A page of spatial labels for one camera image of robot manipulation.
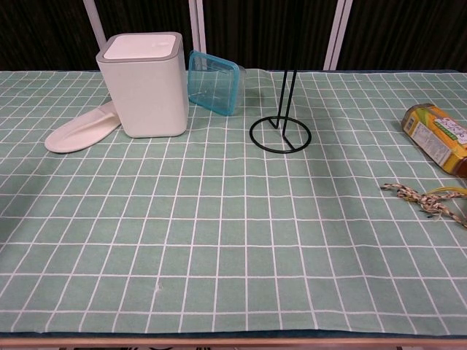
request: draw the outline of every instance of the green tablecloth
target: green tablecloth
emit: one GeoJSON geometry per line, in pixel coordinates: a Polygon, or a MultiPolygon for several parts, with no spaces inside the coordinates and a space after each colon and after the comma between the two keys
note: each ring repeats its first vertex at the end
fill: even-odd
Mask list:
{"type": "Polygon", "coordinates": [[[299,73],[313,139],[292,155],[248,136],[281,83],[248,70],[234,116],[191,105],[179,137],[57,155],[45,138],[109,100],[101,75],[0,72],[0,332],[466,335],[467,230],[379,186],[466,185],[400,121],[425,102],[464,120],[467,76],[299,73]]]}

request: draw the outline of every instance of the translucent blue container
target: translucent blue container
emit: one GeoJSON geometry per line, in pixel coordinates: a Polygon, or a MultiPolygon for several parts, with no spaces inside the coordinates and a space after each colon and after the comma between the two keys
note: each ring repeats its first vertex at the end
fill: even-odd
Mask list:
{"type": "Polygon", "coordinates": [[[243,67],[213,55],[192,51],[188,98],[222,115],[232,115],[244,96],[243,67]]]}

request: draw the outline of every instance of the black curtain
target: black curtain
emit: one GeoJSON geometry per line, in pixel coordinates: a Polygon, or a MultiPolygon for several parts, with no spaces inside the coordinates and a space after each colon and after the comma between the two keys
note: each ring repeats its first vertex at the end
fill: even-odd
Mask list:
{"type": "Polygon", "coordinates": [[[287,66],[287,52],[292,50],[297,35],[293,27],[300,21],[301,52],[296,68],[323,69],[337,0],[204,0],[203,3],[208,53],[245,68],[295,68],[287,66]]]}
{"type": "Polygon", "coordinates": [[[2,0],[0,70],[97,69],[82,0],[2,0]]]}
{"type": "Polygon", "coordinates": [[[193,49],[188,0],[96,0],[96,7],[107,38],[121,33],[181,33],[188,62],[193,49]]]}
{"type": "Polygon", "coordinates": [[[467,1],[353,0],[337,69],[467,71],[467,1]]]}

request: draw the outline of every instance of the white spoon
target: white spoon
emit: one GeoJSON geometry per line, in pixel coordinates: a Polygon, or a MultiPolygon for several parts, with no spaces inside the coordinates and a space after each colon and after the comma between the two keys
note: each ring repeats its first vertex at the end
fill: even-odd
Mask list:
{"type": "Polygon", "coordinates": [[[112,101],[74,118],[45,139],[45,148],[55,153],[69,153],[101,141],[120,125],[112,101]]]}

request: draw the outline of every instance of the white pole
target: white pole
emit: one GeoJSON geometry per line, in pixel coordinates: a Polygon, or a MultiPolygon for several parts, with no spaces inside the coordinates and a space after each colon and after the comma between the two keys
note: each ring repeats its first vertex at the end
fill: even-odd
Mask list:
{"type": "Polygon", "coordinates": [[[190,6],[190,24],[191,24],[191,37],[193,38],[193,49],[201,51],[199,46],[199,27],[198,27],[198,10],[196,8],[196,0],[188,0],[190,6]]]}
{"type": "Polygon", "coordinates": [[[96,3],[94,0],[82,0],[82,2],[84,3],[86,12],[88,13],[90,25],[93,27],[97,45],[99,46],[99,49],[102,49],[106,44],[107,39],[104,34],[104,29],[102,28],[101,18],[97,12],[96,3]]]}
{"type": "Polygon", "coordinates": [[[196,9],[198,10],[198,31],[199,31],[199,50],[206,52],[206,34],[204,33],[204,11],[203,0],[196,0],[196,9]]]}
{"type": "Polygon", "coordinates": [[[337,1],[331,35],[329,36],[328,51],[324,61],[323,70],[325,71],[336,70],[351,8],[352,0],[337,1]]]}

